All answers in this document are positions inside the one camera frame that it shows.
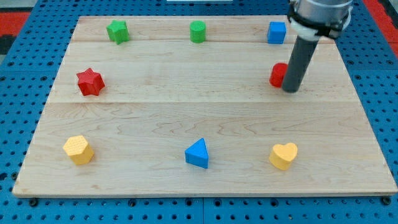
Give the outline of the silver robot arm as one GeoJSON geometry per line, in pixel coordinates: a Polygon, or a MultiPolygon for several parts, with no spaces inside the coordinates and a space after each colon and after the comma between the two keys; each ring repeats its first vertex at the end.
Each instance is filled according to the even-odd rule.
{"type": "Polygon", "coordinates": [[[287,18],[291,28],[306,41],[337,39],[348,27],[352,0],[291,0],[287,18]]]}

